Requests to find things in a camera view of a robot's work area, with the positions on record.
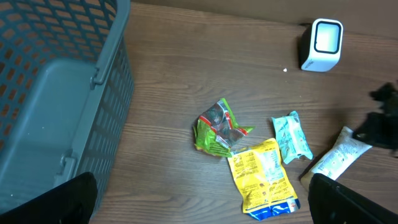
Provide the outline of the green snack packet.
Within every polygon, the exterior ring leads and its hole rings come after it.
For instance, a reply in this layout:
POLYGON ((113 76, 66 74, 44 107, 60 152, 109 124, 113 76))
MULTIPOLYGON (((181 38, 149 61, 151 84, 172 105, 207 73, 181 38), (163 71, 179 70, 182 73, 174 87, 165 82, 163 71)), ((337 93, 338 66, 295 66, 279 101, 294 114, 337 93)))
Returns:
POLYGON ((231 157, 231 149, 255 127, 240 126, 225 98, 199 115, 193 127, 195 147, 199 151, 220 157, 231 157))

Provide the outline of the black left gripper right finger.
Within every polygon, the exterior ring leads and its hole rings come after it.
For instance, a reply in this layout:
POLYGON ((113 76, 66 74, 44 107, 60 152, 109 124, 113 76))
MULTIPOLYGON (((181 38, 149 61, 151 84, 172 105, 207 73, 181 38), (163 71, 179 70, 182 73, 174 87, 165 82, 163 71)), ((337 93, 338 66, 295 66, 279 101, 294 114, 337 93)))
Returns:
POLYGON ((339 184, 315 174, 308 204, 314 224, 397 224, 397 214, 339 184))

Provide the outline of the white tube gold cap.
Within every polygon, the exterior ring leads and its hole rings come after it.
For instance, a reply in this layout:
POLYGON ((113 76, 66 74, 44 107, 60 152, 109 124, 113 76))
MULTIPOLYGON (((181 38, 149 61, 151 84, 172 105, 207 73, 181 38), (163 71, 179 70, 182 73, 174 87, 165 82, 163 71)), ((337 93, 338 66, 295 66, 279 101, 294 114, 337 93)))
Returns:
POLYGON ((353 131, 343 126, 333 147, 300 179, 306 191, 312 177, 319 173, 336 180, 356 159, 372 148, 352 138, 353 131))

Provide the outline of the yellow snack packet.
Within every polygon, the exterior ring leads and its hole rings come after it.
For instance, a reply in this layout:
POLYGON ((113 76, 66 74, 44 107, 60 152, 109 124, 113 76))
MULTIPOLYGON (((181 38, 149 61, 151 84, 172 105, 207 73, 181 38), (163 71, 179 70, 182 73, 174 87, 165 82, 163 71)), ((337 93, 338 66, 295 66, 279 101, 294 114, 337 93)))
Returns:
POLYGON ((300 209, 274 138, 243 148, 229 157, 228 163, 246 215, 262 221, 300 209))

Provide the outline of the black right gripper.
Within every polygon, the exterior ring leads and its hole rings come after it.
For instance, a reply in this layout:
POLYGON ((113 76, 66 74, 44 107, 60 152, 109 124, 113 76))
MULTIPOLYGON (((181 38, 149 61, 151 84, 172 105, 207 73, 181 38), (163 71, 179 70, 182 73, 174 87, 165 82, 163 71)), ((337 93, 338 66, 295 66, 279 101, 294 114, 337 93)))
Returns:
POLYGON ((380 103, 381 112, 370 112, 364 122, 355 129, 352 137, 374 147, 391 150, 397 157, 397 87, 387 82, 369 96, 380 103))

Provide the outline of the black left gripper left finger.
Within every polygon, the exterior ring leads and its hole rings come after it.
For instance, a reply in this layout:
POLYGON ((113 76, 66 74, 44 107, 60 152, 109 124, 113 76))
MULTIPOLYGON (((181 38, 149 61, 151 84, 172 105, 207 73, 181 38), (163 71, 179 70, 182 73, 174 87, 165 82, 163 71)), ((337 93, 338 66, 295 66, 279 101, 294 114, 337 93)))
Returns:
POLYGON ((1 215, 1 224, 88 223, 98 195, 96 179, 84 172, 1 215))

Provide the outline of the teal tissue packet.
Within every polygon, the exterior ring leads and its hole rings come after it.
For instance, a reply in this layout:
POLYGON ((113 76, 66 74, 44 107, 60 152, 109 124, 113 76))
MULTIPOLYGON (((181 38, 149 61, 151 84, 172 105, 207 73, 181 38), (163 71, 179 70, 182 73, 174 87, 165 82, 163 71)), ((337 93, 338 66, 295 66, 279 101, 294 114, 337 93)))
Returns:
POLYGON ((313 154, 301 127, 299 114, 296 111, 292 111, 288 116, 272 118, 272 123, 275 138, 285 164, 289 164, 302 156, 310 160, 313 159, 313 154))

